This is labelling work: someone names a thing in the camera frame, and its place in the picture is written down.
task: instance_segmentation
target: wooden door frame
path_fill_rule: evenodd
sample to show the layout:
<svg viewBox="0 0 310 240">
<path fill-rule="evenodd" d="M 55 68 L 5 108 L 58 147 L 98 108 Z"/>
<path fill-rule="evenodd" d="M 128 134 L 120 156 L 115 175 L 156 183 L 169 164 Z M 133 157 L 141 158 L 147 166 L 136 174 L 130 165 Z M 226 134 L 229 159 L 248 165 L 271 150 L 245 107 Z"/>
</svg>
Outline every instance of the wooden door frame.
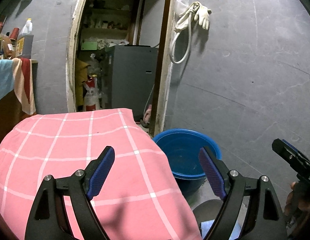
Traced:
<svg viewBox="0 0 310 240">
<path fill-rule="evenodd" d="M 77 0 L 69 33 L 69 44 L 66 50 L 66 100 L 69 113 L 76 112 L 75 98 L 75 59 L 78 47 L 79 27 L 87 0 Z"/>
<path fill-rule="evenodd" d="M 175 0 L 165 0 L 162 29 L 159 39 L 159 51 L 155 74 L 152 114 L 150 117 L 149 134 L 155 136 L 162 132 L 165 121 L 166 97 L 170 85 L 170 66 L 169 45 L 174 28 L 174 9 Z"/>
</svg>

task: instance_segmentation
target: pink object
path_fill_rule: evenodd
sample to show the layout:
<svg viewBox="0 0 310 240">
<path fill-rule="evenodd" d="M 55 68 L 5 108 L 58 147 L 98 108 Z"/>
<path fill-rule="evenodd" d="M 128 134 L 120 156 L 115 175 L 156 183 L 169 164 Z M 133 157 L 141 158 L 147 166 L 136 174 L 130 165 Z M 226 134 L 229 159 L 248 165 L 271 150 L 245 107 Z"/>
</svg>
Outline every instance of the pink object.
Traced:
<svg viewBox="0 0 310 240">
<path fill-rule="evenodd" d="M 115 149 L 115 162 L 91 203 L 111 240 L 202 239 L 166 155 L 135 124 L 131 110 L 109 109 L 35 115 L 4 138 L 0 213 L 20 240 L 44 176 L 70 176 L 107 145 Z M 65 202 L 74 236 L 82 239 L 70 198 Z"/>
<path fill-rule="evenodd" d="M 150 114 L 152 113 L 152 105 L 148 105 L 148 108 L 144 114 L 143 121 L 144 123 L 148 124 L 150 120 Z"/>
</svg>

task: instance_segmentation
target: white glove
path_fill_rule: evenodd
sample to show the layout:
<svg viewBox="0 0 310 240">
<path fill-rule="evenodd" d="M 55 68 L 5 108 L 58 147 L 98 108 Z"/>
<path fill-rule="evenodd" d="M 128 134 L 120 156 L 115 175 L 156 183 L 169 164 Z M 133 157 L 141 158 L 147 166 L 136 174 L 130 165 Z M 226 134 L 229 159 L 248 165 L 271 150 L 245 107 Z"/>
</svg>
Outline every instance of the white glove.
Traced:
<svg viewBox="0 0 310 240">
<path fill-rule="evenodd" d="M 200 4 L 199 9 L 197 10 L 194 20 L 199 20 L 199 25 L 203 27 L 204 30 L 208 30 L 209 27 L 209 15 L 208 12 L 211 11 L 206 6 Z"/>
</svg>

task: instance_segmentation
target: doorway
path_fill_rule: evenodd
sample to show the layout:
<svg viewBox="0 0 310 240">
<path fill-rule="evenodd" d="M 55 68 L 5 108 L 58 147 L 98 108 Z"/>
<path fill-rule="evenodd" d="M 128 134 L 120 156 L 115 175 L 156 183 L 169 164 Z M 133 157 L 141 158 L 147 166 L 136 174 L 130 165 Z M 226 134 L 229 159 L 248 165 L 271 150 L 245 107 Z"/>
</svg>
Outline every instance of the doorway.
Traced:
<svg viewBox="0 0 310 240">
<path fill-rule="evenodd" d="M 78 0 L 66 63 L 69 112 L 84 110 L 80 61 L 101 70 L 95 77 L 100 109 L 130 108 L 136 121 L 143 119 L 153 95 L 158 98 L 169 10 L 170 0 Z"/>
</svg>

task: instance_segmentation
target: blue gripper pad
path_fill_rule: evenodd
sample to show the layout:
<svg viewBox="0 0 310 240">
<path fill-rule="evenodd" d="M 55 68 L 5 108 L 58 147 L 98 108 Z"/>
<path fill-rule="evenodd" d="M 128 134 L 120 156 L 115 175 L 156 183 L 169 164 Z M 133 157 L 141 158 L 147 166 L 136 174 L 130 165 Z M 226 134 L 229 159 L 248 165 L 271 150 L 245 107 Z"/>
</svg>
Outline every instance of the blue gripper pad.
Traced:
<svg viewBox="0 0 310 240">
<path fill-rule="evenodd" d="M 293 150 L 295 150 L 296 152 L 298 152 L 298 150 L 293 146 L 293 145 L 291 145 L 288 141 L 286 141 L 286 140 L 282 140 L 282 142 L 284 142 L 284 143 L 286 143 L 288 146 L 290 146 Z"/>
<path fill-rule="evenodd" d="M 85 169 L 88 170 L 85 176 L 86 185 L 88 186 L 86 193 L 88 200 L 92 200 L 93 197 L 99 194 L 114 161 L 115 151 L 112 147 L 107 146 L 96 160 L 88 164 Z"/>
<path fill-rule="evenodd" d="M 223 161 L 218 160 L 208 147 L 200 149 L 199 163 L 215 196 L 224 201 L 230 190 L 227 166 Z"/>
</svg>

